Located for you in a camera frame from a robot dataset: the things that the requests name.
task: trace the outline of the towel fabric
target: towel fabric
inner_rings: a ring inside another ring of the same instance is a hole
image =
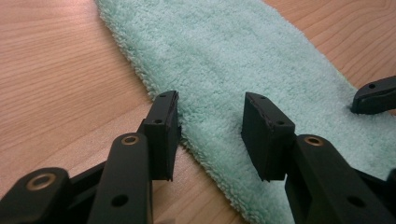
[[[330,140],[353,167],[385,178],[396,118],[349,111],[356,92],[260,0],[97,0],[101,17],[155,98],[179,92],[182,136],[245,219],[292,223],[284,182],[261,182],[241,139],[246,91],[269,97],[296,133]]]

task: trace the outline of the wood grain surface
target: wood grain surface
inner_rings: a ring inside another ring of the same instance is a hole
[[[396,1],[266,2],[356,87],[396,75]],[[104,161],[149,107],[93,1],[0,2],[0,197],[35,169]],[[175,169],[154,182],[156,223],[244,223],[186,149]]]

